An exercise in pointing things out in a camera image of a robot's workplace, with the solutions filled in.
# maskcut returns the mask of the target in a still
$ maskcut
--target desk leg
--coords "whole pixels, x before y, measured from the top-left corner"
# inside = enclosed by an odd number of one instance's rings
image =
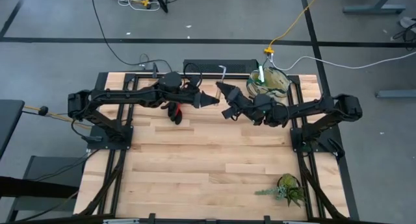
[[[400,14],[406,9],[405,5],[387,5],[388,0],[379,0],[374,6],[344,6],[347,14]]]

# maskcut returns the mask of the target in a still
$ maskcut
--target table leg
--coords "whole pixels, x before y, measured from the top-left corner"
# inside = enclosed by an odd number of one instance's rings
[[[379,0],[374,6],[344,6],[347,14],[400,14],[406,9],[405,5],[387,5],[388,0]]]
[[[415,98],[416,90],[380,90],[377,98]]]

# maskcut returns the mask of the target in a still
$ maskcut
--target green plant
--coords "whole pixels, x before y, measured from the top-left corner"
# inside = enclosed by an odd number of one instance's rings
[[[274,195],[276,200],[287,199],[287,206],[291,201],[300,207],[298,201],[305,202],[304,189],[298,186],[298,181],[291,174],[284,174],[274,188],[255,192],[256,195]]]

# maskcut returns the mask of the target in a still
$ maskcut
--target yellow cable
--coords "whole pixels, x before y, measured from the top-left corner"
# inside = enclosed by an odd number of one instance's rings
[[[29,109],[29,110],[37,110],[37,111],[40,110],[39,108],[36,108],[36,107],[33,107],[33,106],[24,106],[24,108]],[[70,122],[70,123],[72,122],[72,119],[71,118],[67,118],[67,117],[64,117],[64,116],[60,116],[59,114],[56,114],[56,113],[48,112],[47,114],[49,114],[50,116],[59,118],[61,120]],[[78,127],[83,128],[83,129],[90,129],[90,127],[84,126],[82,124],[78,124],[78,123],[74,123],[74,124],[77,125]]]
[[[292,25],[286,30],[285,33],[283,33],[281,36],[278,36],[277,38],[273,39],[270,44],[268,45],[268,47],[265,49],[265,53],[273,53],[273,49],[272,49],[272,44],[276,41],[279,40],[281,38],[283,38],[284,36],[286,36],[287,33],[289,33],[289,31],[296,25],[296,23],[298,23],[300,17],[305,13],[305,11],[307,9],[309,9],[309,7],[315,2],[315,0],[312,0],[312,2],[310,2],[310,4],[304,8],[304,10],[299,14],[299,16],[297,17],[297,19],[292,23]]]

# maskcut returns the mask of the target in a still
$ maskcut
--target wooden table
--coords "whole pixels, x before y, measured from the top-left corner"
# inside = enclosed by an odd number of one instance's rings
[[[105,87],[122,89],[124,75],[108,73]],[[299,78],[304,101],[318,99],[317,77]],[[154,82],[140,79],[139,88]],[[248,96],[245,80],[225,82],[240,87]],[[200,88],[215,96],[215,80],[204,79]],[[272,220],[306,220],[305,206],[288,207],[286,200],[254,195],[257,190],[275,186],[284,173],[300,179],[289,136],[290,122],[284,129],[253,126],[244,116],[238,121],[224,119],[221,111],[227,108],[223,95],[218,106],[195,109],[183,105],[182,123],[175,125],[166,110],[135,105],[132,148],[125,159],[116,216],[147,218],[149,213],[156,213],[157,218],[262,220],[268,215]],[[117,110],[118,105],[100,108],[109,118],[115,118]],[[320,117],[311,116],[308,121]],[[101,150],[86,162],[74,213],[83,210],[100,189],[108,154]],[[335,157],[315,153],[315,158],[321,188],[338,210],[349,216]],[[317,217],[315,195],[311,188],[309,191]]]

